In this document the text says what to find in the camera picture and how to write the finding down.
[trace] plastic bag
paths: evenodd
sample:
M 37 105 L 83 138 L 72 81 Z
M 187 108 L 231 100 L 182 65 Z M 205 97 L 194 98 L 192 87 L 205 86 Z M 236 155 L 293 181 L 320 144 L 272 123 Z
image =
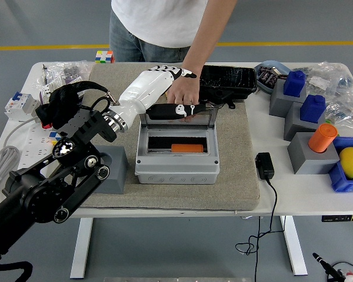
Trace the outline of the plastic bag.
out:
M 33 88 L 39 90 L 41 104 L 48 103 L 51 93 L 59 87 L 88 80 L 94 62 L 53 62 L 43 65 L 43 75 L 33 84 Z M 79 93 L 81 98 L 85 91 Z
M 32 88 L 41 90 L 43 86 L 58 78 L 62 78 L 65 84 L 79 77 L 81 80 L 88 80 L 94 64 L 88 61 L 44 63 L 43 74 L 32 85 Z
M 325 98 L 326 120 L 353 128 L 353 77 L 348 68 L 341 63 L 322 62 L 299 70 L 307 75 L 307 95 Z

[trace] gray block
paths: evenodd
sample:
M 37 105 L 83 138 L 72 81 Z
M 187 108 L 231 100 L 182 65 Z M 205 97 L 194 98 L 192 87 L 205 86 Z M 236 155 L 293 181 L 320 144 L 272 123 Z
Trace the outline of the gray block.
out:
M 301 120 L 301 107 L 303 104 L 294 102 L 285 117 L 284 140 L 291 141 L 297 132 L 315 132 L 319 125 L 325 122 L 325 113 L 321 115 L 318 123 Z
M 294 174 L 326 174 L 339 161 L 331 143 L 323 153 L 315 153 L 308 146 L 313 132 L 297 132 L 288 146 Z
M 123 146 L 95 146 L 101 153 L 104 164 L 110 168 L 110 175 L 94 191 L 100 194 L 123 194 L 128 161 Z
M 271 101 L 269 103 L 269 114 L 271 116 L 286 117 L 293 102 L 303 103 L 306 100 L 306 86 L 302 88 L 299 97 L 284 95 L 283 79 L 277 79 L 275 88 L 271 94 Z

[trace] gray felt mat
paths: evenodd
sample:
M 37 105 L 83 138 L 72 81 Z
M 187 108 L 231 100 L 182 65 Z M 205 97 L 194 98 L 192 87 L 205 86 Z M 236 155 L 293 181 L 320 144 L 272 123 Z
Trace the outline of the gray felt mat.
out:
M 144 70 L 156 63 L 97 64 L 90 80 L 106 88 L 118 99 L 128 85 Z M 84 104 L 91 105 L 103 93 L 89 90 Z M 135 159 L 139 117 L 126 133 L 113 143 L 100 136 L 96 145 L 124 146 L 129 162 L 124 194 L 93 194 L 82 207 L 128 207 L 188 210 L 253 210 L 259 203 L 257 171 L 252 154 L 245 104 L 237 103 L 235 110 L 227 105 L 218 111 L 216 119 L 220 173 L 212 185 L 140 184 L 135 176 Z

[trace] black case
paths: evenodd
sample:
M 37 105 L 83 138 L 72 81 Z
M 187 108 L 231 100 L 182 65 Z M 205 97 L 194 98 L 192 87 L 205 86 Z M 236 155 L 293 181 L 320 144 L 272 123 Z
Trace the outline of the black case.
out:
M 233 66 L 205 65 L 200 76 L 199 99 L 216 105 L 227 103 L 235 108 L 233 100 L 246 99 L 257 90 L 255 69 Z

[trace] table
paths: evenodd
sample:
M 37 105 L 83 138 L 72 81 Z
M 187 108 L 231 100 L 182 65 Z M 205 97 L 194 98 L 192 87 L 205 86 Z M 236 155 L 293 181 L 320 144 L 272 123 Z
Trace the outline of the table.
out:
M 229 65 L 253 68 L 258 63 L 209 63 L 212 65 Z M 287 67 L 302 68 L 310 63 L 284 63 Z M 37 91 L 32 88 L 33 82 L 41 74 L 42 63 L 35 64 L 22 88 L 22 93 L 30 93 L 35 97 Z M 338 194 L 331 188 L 331 180 L 325 175 L 295 175 L 287 152 L 289 142 L 283 140 L 284 119 L 268 114 L 270 95 L 259 91 L 249 95 L 245 100 L 250 128 L 253 156 L 259 152 L 270 152 L 275 176 L 271 180 L 278 192 L 278 204 L 275 215 L 281 216 L 285 222 L 285 238 L 295 275 L 306 275 L 307 271 L 299 246 L 297 231 L 292 216 L 353 214 L 353 193 Z M 18 123 L 8 121 L 0 138 L 0 148 L 7 134 Z M 339 128 L 341 135 L 353 132 Z M 26 129 L 17 134 L 26 134 Z M 11 144 L 21 148 L 20 138 Z M 265 181 L 259 181 L 260 202 L 251 211 L 207 211 L 207 210 L 160 210 L 160 209 L 94 209 L 80 208 L 72 217 L 80 217 L 81 225 L 76 244 L 75 261 L 71 278 L 83 278 L 85 262 L 88 254 L 90 231 L 94 217 L 175 217 L 175 216 L 269 216 L 274 203 L 274 194 Z

